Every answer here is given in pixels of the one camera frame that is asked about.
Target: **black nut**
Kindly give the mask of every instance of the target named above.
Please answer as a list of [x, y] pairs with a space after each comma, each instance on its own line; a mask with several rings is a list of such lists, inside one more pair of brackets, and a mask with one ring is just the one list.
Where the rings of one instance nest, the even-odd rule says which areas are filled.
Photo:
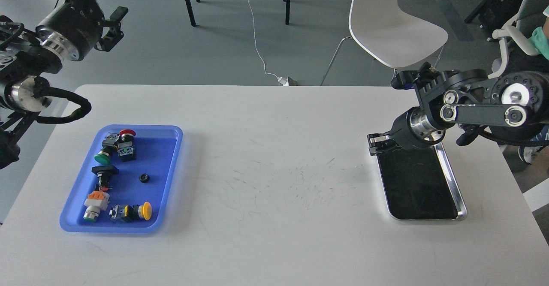
[[141, 183], [147, 183], [150, 179], [151, 177], [147, 173], [143, 173], [139, 176], [139, 181], [141, 181]]

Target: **green shirt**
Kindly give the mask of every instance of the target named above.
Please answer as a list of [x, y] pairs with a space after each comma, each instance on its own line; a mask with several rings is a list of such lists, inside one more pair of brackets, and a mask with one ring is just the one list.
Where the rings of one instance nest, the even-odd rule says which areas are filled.
[[[543, 14], [549, 17], [549, 6], [545, 9], [545, 11], [543, 11]], [[543, 54], [545, 59], [549, 60], [549, 40], [547, 40], [547, 37], [543, 33], [543, 29], [541, 27], [537, 27], [532, 32], [532, 37], [528, 40], [530, 40], [534, 47], [537, 48], [541, 54]]]

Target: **shoe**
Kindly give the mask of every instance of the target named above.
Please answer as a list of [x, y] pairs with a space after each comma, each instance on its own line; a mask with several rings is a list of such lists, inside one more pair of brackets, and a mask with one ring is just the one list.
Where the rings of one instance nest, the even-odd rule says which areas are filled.
[[536, 159], [537, 155], [547, 146], [539, 146], [539, 147], [519, 147], [518, 148], [518, 157], [521, 161], [532, 165], [534, 159]]
[[[532, 141], [547, 141], [547, 140], [549, 140], [549, 126], [548, 125], [544, 126], [543, 129], [541, 130], [541, 132], [539, 134], [535, 135], [532, 138]], [[518, 157], [520, 158], [521, 161], [531, 165], [532, 162], [534, 161], [534, 159], [536, 158], [536, 156], [545, 147], [547, 147], [547, 146], [544, 145], [544, 146], [539, 146], [539, 147], [519, 147], [518, 148]]]

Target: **office chair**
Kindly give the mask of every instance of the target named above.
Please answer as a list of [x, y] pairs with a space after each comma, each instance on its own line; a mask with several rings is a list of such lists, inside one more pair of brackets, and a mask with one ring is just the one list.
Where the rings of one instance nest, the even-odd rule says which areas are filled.
[[321, 85], [347, 39], [354, 39], [379, 62], [393, 68], [395, 75], [398, 68], [425, 59], [448, 40], [443, 28], [406, 14], [397, 0], [352, 0], [349, 31], [351, 36], [339, 42]]
[[549, 6], [549, 0], [523, 0], [518, 13], [509, 19], [501, 29], [494, 30], [492, 37], [499, 40], [501, 59], [494, 61], [492, 64], [493, 73], [488, 75], [488, 78], [500, 77], [509, 63], [509, 51], [513, 43], [507, 41], [508, 37], [527, 55], [540, 54], [529, 42], [527, 36], [531, 36], [534, 29], [542, 26], [545, 19], [549, 17], [549, 15], [543, 14], [547, 6]]

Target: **green button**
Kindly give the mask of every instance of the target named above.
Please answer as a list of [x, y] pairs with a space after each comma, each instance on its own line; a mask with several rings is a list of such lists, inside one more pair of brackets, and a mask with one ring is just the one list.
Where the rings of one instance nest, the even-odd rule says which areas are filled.
[[101, 153], [94, 155], [94, 159], [101, 165], [108, 165], [110, 163], [110, 158]]

